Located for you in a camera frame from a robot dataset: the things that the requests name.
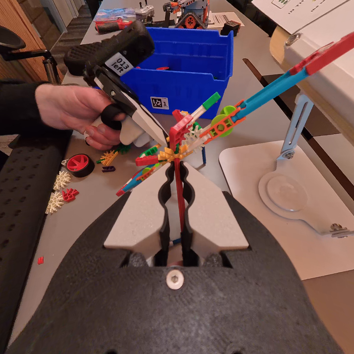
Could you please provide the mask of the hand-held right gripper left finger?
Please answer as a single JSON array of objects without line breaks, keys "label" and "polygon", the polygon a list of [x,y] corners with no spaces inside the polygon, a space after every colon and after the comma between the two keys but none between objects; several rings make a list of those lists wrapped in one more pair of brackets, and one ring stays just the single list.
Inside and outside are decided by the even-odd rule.
[{"label": "hand-held right gripper left finger", "polygon": [[142,253],[145,258],[162,254],[167,260],[170,224],[166,202],[171,197],[175,167],[167,163],[147,180],[126,193],[125,204],[104,247]]}]

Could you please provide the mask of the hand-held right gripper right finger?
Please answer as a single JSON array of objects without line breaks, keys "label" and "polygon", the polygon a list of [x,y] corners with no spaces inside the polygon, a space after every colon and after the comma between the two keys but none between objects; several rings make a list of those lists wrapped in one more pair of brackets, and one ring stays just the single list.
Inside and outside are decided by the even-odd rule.
[{"label": "hand-held right gripper right finger", "polygon": [[249,243],[227,201],[231,195],[186,162],[180,163],[180,176],[187,203],[181,232],[183,258],[206,259],[220,251],[247,249]]}]

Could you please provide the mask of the colourful toy wheel model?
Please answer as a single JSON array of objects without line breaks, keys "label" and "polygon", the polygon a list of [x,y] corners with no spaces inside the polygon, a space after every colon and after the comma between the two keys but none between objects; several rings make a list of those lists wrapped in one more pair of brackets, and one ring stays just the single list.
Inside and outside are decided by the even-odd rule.
[{"label": "colourful toy wheel model", "polygon": [[159,145],[155,145],[136,159],[136,165],[146,166],[160,163],[159,167],[161,167],[166,163],[174,163],[181,232],[183,231],[185,212],[185,201],[182,196],[183,187],[180,176],[181,160],[216,138],[228,135],[235,126],[246,119],[247,114],[252,113],[300,81],[318,72],[352,50],[353,47],[353,32],[347,34],[338,42],[330,42],[293,66],[285,74],[281,75],[280,78],[249,99],[245,101],[241,100],[236,105],[227,106],[223,110],[223,114],[215,117],[211,124],[203,129],[198,126],[196,121],[220,99],[218,93],[212,95],[192,114],[183,115],[179,110],[173,111],[172,114],[177,123],[170,129],[168,138],[169,147],[164,148],[163,151],[159,151]]}]

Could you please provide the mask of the blue plastic bin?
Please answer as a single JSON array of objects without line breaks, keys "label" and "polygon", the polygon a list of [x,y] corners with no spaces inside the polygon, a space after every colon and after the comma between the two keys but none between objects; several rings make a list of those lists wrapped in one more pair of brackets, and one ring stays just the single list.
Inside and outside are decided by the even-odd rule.
[{"label": "blue plastic bin", "polygon": [[121,77],[151,113],[192,113],[220,97],[233,72],[234,36],[217,30],[148,27],[153,55]]}]

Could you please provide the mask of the person's left forearm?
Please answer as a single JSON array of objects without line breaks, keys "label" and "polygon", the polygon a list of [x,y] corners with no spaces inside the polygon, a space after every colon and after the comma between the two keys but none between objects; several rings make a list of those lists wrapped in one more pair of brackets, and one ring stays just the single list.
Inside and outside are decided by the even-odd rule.
[{"label": "person's left forearm", "polygon": [[50,131],[42,120],[35,99],[37,87],[45,81],[25,83],[0,81],[0,135],[42,135]]}]

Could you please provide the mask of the person's left hand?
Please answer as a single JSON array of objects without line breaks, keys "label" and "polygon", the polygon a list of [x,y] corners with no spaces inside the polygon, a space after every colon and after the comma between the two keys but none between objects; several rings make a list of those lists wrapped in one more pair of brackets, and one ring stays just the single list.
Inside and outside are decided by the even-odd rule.
[{"label": "person's left hand", "polygon": [[44,124],[59,130],[87,134],[86,143],[97,150],[108,150],[120,143],[120,131],[93,123],[112,102],[94,88],[42,84],[35,99]]}]

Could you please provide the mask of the small white toy robot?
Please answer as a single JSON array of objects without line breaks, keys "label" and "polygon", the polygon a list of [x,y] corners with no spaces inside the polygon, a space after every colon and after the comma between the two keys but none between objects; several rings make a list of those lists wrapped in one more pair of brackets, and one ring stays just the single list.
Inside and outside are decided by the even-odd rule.
[{"label": "small white toy robot", "polygon": [[142,5],[142,2],[139,2],[139,8],[135,8],[135,16],[136,20],[146,24],[146,23],[152,23],[153,22],[153,17],[155,14],[154,11],[154,6],[149,5],[148,1],[145,0],[145,5]]}]

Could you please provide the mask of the yellow toy connector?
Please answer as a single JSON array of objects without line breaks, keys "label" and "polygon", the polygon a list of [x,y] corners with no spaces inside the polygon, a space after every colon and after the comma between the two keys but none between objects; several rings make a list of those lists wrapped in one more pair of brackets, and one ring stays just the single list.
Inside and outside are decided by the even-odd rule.
[{"label": "yellow toy connector", "polygon": [[96,164],[101,164],[103,166],[110,166],[115,157],[119,154],[118,150],[111,150],[105,152],[99,160],[96,161]]}]

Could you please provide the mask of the red wheel black tyre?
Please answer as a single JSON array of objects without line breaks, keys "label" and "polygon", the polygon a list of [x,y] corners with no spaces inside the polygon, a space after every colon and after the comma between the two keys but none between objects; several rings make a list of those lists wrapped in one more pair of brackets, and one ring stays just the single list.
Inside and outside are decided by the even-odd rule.
[{"label": "red wheel black tyre", "polygon": [[67,160],[65,167],[74,177],[84,178],[93,172],[95,163],[87,154],[77,154]]}]

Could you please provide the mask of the grey toy robot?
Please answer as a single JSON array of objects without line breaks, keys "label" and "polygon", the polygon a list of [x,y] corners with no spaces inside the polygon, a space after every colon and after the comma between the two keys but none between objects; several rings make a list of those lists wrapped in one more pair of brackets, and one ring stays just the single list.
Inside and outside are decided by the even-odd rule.
[{"label": "grey toy robot", "polygon": [[176,28],[207,29],[209,23],[209,0],[176,0],[163,5],[163,11],[168,13],[181,12]]}]

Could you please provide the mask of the white snowflake toy connector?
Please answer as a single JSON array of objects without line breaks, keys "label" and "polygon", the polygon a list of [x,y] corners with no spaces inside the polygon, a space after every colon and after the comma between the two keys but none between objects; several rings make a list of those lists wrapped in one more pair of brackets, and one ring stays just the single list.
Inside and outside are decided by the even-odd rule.
[{"label": "white snowflake toy connector", "polygon": [[61,188],[66,187],[71,182],[71,175],[67,171],[60,171],[55,179],[53,190],[59,191]]},{"label": "white snowflake toy connector", "polygon": [[64,205],[64,198],[61,192],[52,192],[45,214],[53,214]]}]

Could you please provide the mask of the white paper sheet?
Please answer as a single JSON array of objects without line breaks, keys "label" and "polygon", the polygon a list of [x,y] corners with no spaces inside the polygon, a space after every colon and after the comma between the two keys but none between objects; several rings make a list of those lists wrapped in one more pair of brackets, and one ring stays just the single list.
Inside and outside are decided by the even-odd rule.
[{"label": "white paper sheet", "polygon": [[222,28],[226,22],[234,21],[244,26],[235,12],[209,12],[209,23],[207,29]]}]

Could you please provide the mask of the small black box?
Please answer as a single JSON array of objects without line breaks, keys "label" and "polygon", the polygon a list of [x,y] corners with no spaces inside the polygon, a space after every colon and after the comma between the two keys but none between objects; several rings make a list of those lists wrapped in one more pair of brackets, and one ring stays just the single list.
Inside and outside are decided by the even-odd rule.
[{"label": "small black box", "polygon": [[241,28],[240,22],[230,20],[230,21],[224,23],[224,26],[220,31],[220,35],[221,36],[228,36],[229,33],[232,33],[233,37],[236,37],[240,28]]}]

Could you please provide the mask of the wooden cabinet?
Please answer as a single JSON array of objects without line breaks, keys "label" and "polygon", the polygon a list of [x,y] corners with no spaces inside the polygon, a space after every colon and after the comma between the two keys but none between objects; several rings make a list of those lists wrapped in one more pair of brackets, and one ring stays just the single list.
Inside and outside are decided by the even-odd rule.
[{"label": "wooden cabinet", "polygon": [[[60,37],[60,31],[40,1],[1,0],[1,28],[15,34],[15,44],[24,43],[24,48],[10,49],[15,54],[50,51]],[[43,64],[44,57],[5,61],[1,57],[1,79],[19,79],[24,82],[47,81]]]}]

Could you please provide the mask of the white document stand with sheet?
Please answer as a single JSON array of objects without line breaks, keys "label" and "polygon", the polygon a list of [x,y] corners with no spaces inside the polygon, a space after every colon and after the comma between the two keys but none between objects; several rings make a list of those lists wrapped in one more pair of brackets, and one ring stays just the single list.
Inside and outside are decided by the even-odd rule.
[{"label": "white document stand with sheet", "polygon": [[278,26],[289,33],[303,28],[327,12],[342,4],[353,5],[344,0],[254,0],[252,4]]}]

